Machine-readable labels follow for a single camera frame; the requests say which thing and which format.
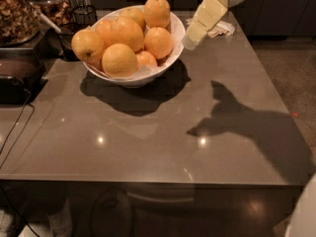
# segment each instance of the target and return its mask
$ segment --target brown floor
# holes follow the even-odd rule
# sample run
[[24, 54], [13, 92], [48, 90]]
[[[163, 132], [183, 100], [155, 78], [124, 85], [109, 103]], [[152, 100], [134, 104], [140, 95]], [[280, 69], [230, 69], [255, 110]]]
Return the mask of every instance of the brown floor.
[[[316, 155], [316, 43], [254, 40], [252, 45]], [[109, 184], [69, 184], [75, 237], [282, 237], [298, 194], [297, 190], [199, 188], [195, 202], [177, 206], [139, 202]], [[32, 226], [39, 236], [49, 236], [43, 215], [34, 216]], [[35, 235], [27, 227], [20, 235], [31, 236]]]

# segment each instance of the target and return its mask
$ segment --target glass jar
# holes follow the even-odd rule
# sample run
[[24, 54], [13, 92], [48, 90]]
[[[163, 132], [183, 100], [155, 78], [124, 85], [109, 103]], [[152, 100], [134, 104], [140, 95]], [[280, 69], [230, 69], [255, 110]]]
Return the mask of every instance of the glass jar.
[[0, 0], [0, 46], [30, 40], [40, 29], [39, 22], [24, 0]]
[[29, 0], [58, 26], [73, 22], [70, 0]]

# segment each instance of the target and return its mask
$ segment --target bowl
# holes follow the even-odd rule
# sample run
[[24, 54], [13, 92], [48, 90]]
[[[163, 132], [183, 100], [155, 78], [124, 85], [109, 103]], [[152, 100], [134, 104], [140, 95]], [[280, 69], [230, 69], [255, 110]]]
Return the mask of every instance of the bowl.
[[[135, 6], [141, 10], [143, 10], [142, 5]], [[103, 19], [112, 20], [117, 17], [124, 8], [116, 10], [108, 14], [107, 16], [103, 17], [99, 21]], [[182, 53], [184, 46], [182, 45], [182, 39], [186, 34], [186, 30], [184, 24], [181, 20], [172, 12], [170, 12], [171, 22], [167, 27], [167, 30], [171, 33], [171, 36], [174, 41], [174, 47], [171, 53], [165, 57], [164, 59], [157, 60], [158, 66], [141, 66], [134, 74], [128, 77], [120, 77], [114, 78], [107, 76], [104, 72], [100, 71], [98, 68], [83, 62], [86, 68], [96, 75], [97, 77], [110, 82], [112, 84], [120, 85], [127, 88], [133, 87], [141, 87], [146, 85], [147, 83], [155, 80], [157, 77], [161, 76], [166, 70], [179, 58], [180, 54]]]

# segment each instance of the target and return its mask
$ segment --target orange fruit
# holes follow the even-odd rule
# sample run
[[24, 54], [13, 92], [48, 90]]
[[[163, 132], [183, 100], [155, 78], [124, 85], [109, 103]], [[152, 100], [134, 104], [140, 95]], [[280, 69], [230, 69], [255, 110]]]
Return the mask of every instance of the orange fruit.
[[149, 28], [167, 28], [170, 23], [170, 5], [167, 0], [147, 0], [144, 18]]
[[130, 17], [118, 16], [111, 22], [111, 42], [127, 44], [137, 52], [143, 48], [144, 33]]
[[95, 31], [102, 36], [105, 48], [108, 48], [111, 45], [111, 21], [107, 19], [100, 20]]
[[71, 40], [71, 47], [76, 56], [89, 64], [98, 64], [105, 51], [102, 37], [93, 30], [80, 30]]
[[139, 25], [139, 27], [145, 31], [146, 29], [146, 22], [144, 18], [144, 14], [142, 11], [137, 7], [126, 7], [120, 12], [121, 16], [127, 16], [136, 21], [136, 23]]
[[145, 36], [144, 46], [156, 59], [161, 59], [172, 51], [174, 42], [166, 29], [151, 28]]
[[137, 58], [134, 51], [124, 43], [109, 46], [102, 56], [102, 67], [111, 77], [125, 77], [137, 71]]
[[145, 65], [158, 66], [157, 60], [149, 51], [142, 50], [136, 54], [138, 68]]

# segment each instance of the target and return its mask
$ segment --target gray countertop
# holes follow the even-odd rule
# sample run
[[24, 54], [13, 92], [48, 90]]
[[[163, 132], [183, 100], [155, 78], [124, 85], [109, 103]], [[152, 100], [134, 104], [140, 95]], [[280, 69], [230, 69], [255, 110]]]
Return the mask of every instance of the gray countertop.
[[[239, 26], [141, 88], [60, 59], [45, 78], [0, 156], [1, 179], [295, 186], [315, 171]], [[20, 110], [0, 107], [1, 144]]]

